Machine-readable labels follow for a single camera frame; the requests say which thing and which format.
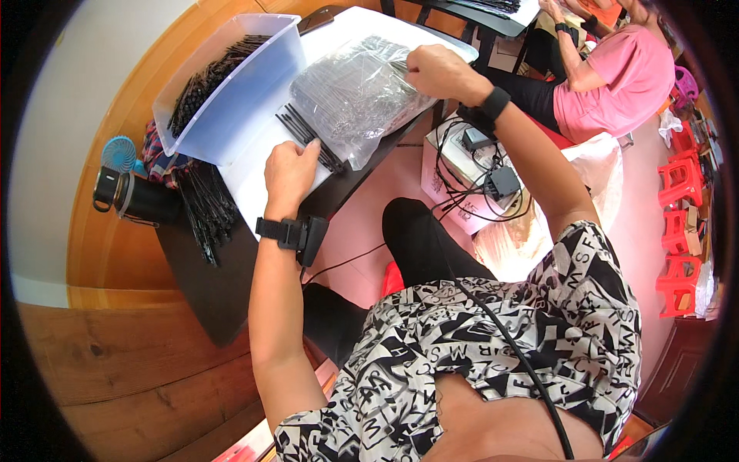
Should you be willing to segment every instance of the black thermos bottle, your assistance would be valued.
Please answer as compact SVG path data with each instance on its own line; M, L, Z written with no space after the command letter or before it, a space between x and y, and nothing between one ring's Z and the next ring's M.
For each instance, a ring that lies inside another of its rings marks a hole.
M177 191L137 177L133 172L121 174L107 167L100 168L92 192L95 210L107 212L113 206L120 218L154 226L173 222L181 202Z

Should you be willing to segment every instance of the transparent plastic storage box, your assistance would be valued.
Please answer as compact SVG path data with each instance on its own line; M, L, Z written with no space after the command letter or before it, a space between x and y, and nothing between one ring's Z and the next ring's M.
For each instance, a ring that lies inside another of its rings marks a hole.
M279 109L280 102L270 100L270 93L305 68L297 27L300 20L295 15L240 14L211 35L178 69L151 107L165 154L179 152L217 166L230 165ZM213 91L175 140L167 124L189 78L221 59L226 48L247 34L272 37Z

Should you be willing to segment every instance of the wooden door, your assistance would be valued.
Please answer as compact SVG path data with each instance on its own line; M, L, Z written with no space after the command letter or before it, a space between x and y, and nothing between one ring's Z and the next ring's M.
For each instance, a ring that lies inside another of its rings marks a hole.
M654 426L666 424L678 413L715 332L716 321L677 318L662 356L634 410Z

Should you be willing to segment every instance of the black and white patterned shirt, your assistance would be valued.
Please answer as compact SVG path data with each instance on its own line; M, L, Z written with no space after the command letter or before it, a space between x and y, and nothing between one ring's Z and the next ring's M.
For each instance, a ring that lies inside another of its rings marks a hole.
M636 400L641 319L603 230L568 226L524 282L459 281L508 327L554 404L593 427L609 453ZM370 311L328 405L277 427L277 454L419 461L443 433L434 374L452 372L486 401L539 398L493 321L453 282L388 295Z

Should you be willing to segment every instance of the phone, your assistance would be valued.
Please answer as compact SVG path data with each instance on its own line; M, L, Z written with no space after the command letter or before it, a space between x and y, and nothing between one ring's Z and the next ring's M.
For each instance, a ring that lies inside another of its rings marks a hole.
M328 8L322 8L309 16L304 18L298 23L298 34L303 35L310 32L324 24L333 22L333 15L330 13Z

